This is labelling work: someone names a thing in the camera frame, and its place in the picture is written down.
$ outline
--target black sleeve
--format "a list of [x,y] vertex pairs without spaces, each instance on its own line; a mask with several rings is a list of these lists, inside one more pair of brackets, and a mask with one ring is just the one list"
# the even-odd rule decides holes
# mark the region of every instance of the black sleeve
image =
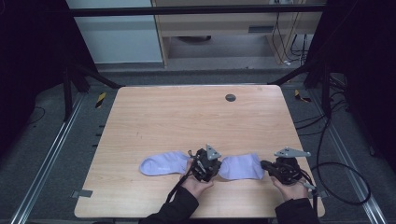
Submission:
[[288,200],[276,209],[279,224],[319,224],[317,215],[308,199]]
[[160,211],[140,220],[139,224],[173,224],[188,219],[198,207],[196,198],[180,187],[170,203],[164,203]]

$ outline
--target human hand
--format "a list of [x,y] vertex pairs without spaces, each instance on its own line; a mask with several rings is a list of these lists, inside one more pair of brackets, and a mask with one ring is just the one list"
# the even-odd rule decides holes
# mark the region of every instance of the human hand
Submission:
[[[192,165],[192,160],[189,160],[187,162],[186,173],[190,170],[191,165]],[[212,180],[210,180],[209,182],[201,182],[198,181],[193,175],[190,175],[183,182],[181,187],[188,190],[196,199],[198,199],[206,189],[212,187],[213,185],[214,184]]]
[[295,183],[294,185],[283,185],[280,183],[276,177],[271,176],[271,180],[275,187],[277,187],[282,193],[283,200],[288,201],[290,199],[302,199],[308,198],[308,189],[300,182]]

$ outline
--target black cable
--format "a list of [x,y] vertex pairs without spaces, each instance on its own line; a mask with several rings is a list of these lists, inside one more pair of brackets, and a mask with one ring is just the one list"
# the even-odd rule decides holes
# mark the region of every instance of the black cable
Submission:
[[[319,144],[318,144],[317,165],[314,166],[313,168],[311,168],[311,170],[312,170],[312,171],[315,170],[315,169],[317,170],[318,178],[319,178],[319,181],[320,181],[320,183],[322,184],[323,188],[325,188],[334,198],[340,200],[340,201],[343,202],[343,203],[348,203],[348,204],[352,204],[352,205],[362,205],[362,204],[364,204],[364,203],[367,203],[367,202],[370,200],[370,197],[371,197],[371,189],[370,189],[370,186],[369,186],[367,180],[366,180],[358,171],[356,171],[356,170],[353,169],[352,167],[347,166],[347,165],[345,165],[345,164],[343,164],[343,163],[340,163],[340,162],[328,161],[328,162],[319,163],[319,154],[320,154],[321,145],[322,145],[322,143],[323,143],[323,137],[324,137],[324,134],[326,133],[326,129],[327,129],[327,128],[329,127],[329,125],[330,125],[330,122],[331,122],[331,119],[327,119],[326,124],[325,124],[325,126],[323,127],[323,131],[322,131],[322,134],[320,135]],[[352,201],[345,200],[345,199],[343,199],[342,197],[336,195],[334,192],[332,192],[332,191],[329,189],[329,187],[327,187],[327,185],[324,183],[324,181],[323,181],[323,179],[322,179],[322,176],[321,176],[319,167],[320,167],[320,166],[323,166],[323,165],[330,165],[330,164],[336,164],[336,165],[344,166],[344,167],[346,167],[347,169],[353,171],[355,174],[357,174],[357,175],[363,180],[363,182],[364,182],[364,184],[366,185],[366,188],[367,188],[367,190],[368,190],[368,194],[367,194],[366,198],[365,198],[363,201],[360,201],[360,202],[352,202]]]
[[[341,100],[341,101],[337,102],[336,104],[334,104],[334,105],[332,106],[332,111],[333,111],[338,105],[343,104],[343,103],[345,103],[345,102],[346,102],[345,100]],[[317,119],[315,119],[315,120],[312,121],[311,123],[305,124],[305,125],[302,126],[302,127],[297,127],[296,130],[300,130],[300,129],[309,127],[309,126],[311,126],[311,125],[313,125],[313,124],[319,122],[321,119],[323,119],[323,118],[325,118],[325,117],[326,117],[326,115],[321,115],[321,116],[316,116],[316,117],[310,118],[310,119],[315,119],[315,118],[317,118]],[[306,120],[310,120],[310,119],[304,119],[304,120],[300,120],[300,121],[297,121],[297,122],[302,122],[302,121],[306,121]]]
[[346,108],[346,106],[341,106],[340,108],[334,110],[333,112],[337,112],[337,111],[339,111],[342,108]]
[[[314,186],[314,182],[312,181],[311,176],[309,176],[309,174],[303,169],[300,169],[300,172],[303,178],[305,178],[310,185]],[[314,212],[315,215],[318,216],[318,188],[315,187],[314,189],[312,189],[311,193],[313,196],[312,199],[313,199]]]
[[[295,18],[295,20],[294,20],[293,26],[291,27],[291,30],[293,29],[295,23],[297,22],[297,17],[298,17],[298,14],[299,14],[299,13],[300,13],[300,12],[297,12],[297,15],[296,15],[296,18]],[[282,43],[283,53],[284,53],[285,56],[289,59],[289,63],[298,61],[299,59],[291,59],[291,58],[288,56],[288,53],[286,52],[285,43],[283,42],[282,34],[280,33],[278,21],[279,21],[279,12],[277,12],[277,15],[276,15],[276,24],[277,24],[276,28],[277,28],[277,33],[279,34],[280,42]]]
[[[295,23],[297,22],[297,17],[298,17],[298,14],[299,14],[299,13],[300,13],[300,12],[297,12],[297,16],[296,16],[296,18],[295,18],[295,20],[294,20],[294,23],[293,23],[293,26],[291,27],[291,29],[294,27]],[[291,58],[288,56],[287,52],[286,52],[286,46],[285,46],[285,43],[283,42],[283,38],[282,38],[282,35],[281,35],[281,33],[280,33],[280,29],[279,29],[279,14],[280,14],[279,12],[276,13],[276,23],[275,23],[275,26],[274,26],[274,30],[273,30],[273,32],[272,32],[272,42],[273,42],[273,45],[274,45],[274,49],[276,50],[277,57],[278,57],[279,60],[282,62],[282,58],[280,57],[279,51],[277,50],[277,47],[276,47],[276,44],[275,44],[275,40],[274,40],[275,31],[276,31],[276,29],[277,29],[277,31],[278,31],[278,33],[279,33],[280,42],[282,43],[283,52],[285,53],[285,56],[289,59],[288,62],[291,63],[291,62],[297,61],[297,60],[299,60],[299,59],[291,59]]]
[[296,39],[297,39],[297,35],[294,36],[293,41],[291,42],[290,52],[292,55],[300,57],[300,65],[303,65],[305,63],[305,53],[308,52],[308,50],[305,50],[305,45],[307,42],[307,35],[304,35],[304,42],[303,42],[302,49],[293,49]]
[[42,109],[42,110],[43,110],[43,114],[41,115],[40,118],[38,118],[38,119],[36,119],[36,120],[34,120],[34,121],[31,121],[31,122],[27,123],[27,125],[31,125],[31,124],[34,124],[34,123],[38,122],[39,120],[41,120],[41,119],[44,117],[44,115],[46,115],[46,109],[44,109],[43,107],[41,107],[41,106],[35,106],[35,108]]
[[318,122],[319,122],[321,119],[323,119],[324,117],[326,117],[326,116],[325,116],[325,115],[322,115],[322,116],[320,116],[318,119],[315,119],[314,121],[312,121],[312,122],[310,122],[310,123],[308,123],[308,124],[305,124],[305,125],[302,126],[302,127],[297,127],[296,130],[300,130],[300,129],[309,127],[309,126],[311,126],[311,125],[313,125],[313,124],[315,124],[315,123],[318,123]]
[[333,98],[334,95],[337,95],[337,94],[345,94],[345,92],[344,92],[344,91],[337,91],[337,92],[334,92],[334,93],[330,96],[330,98]]
[[169,203],[172,199],[172,196],[175,194],[175,192],[178,190],[178,188],[180,188],[180,186],[184,183],[184,181],[186,181],[186,179],[192,175],[190,174],[191,169],[192,169],[192,165],[196,163],[197,157],[196,156],[192,156],[191,154],[191,150],[189,150],[189,155],[191,158],[193,158],[192,164],[190,166],[189,171],[187,171],[187,173],[185,175],[183,175],[177,182],[177,184],[175,184],[175,186],[173,187],[173,189],[169,192],[168,197],[166,198],[166,202]]
[[169,203],[172,199],[172,196],[175,194],[175,192],[180,188],[180,186],[186,181],[186,179],[190,176],[190,171],[191,171],[192,166],[190,167],[189,171],[183,175],[180,180],[178,180],[177,184],[173,187],[173,189],[169,192],[168,197],[166,198],[166,202]]
[[318,134],[318,133],[322,133],[322,131],[317,132],[317,133],[300,133],[300,134],[298,134],[298,135],[299,135],[299,136],[309,136],[309,135],[315,135],[315,134]]

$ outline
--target tape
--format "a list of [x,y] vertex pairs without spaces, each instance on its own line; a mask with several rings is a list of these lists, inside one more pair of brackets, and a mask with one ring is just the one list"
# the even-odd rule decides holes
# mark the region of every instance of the tape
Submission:
[[72,194],[70,195],[70,198],[78,198],[78,197],[91,198],[91,195],[92,195],[92,190],[86,190],[86,189],[82,189],[80,191],[73,190]]
[[311,98],[301,97],[300,92],[297,90],[294,91],[294,98],[296,98],[297,100],[307,102],[307,103],[311,102]]
[[100,106],[102,105],[103,101],[105,100],[106,97],[106,93],[102,92],[100,93],[98,100],[96,102],[95,108],[100,108]]

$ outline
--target metal bracket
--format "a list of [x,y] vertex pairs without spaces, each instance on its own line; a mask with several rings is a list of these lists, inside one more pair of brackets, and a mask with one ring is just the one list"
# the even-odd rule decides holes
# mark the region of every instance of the metal bracket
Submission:
[[282,150],[275,153],[275,156],[282,158],[294,158],[294,157],[310,157],[310,152],[304,152],[291,147],[285,147]]
[[82,189],[80,191],[73,190],[72,194],[70,195],[70,198],[78,198],[78,197],[91,198],[91,195],[92,195],[92,190],[87,190],[87,189]]
[[221,153],[217,152],[212,146],[206,144],[207,159],[213,161],[221,157]]
[[[326,190],[318,192],[318,197],[321,198],[321,199],[327,198],[329,196],[330,196],[330,194]],[[312,191],[308,192],[308,198],[309,199],[313,199],[314,198],[314,196],[312,195]]]

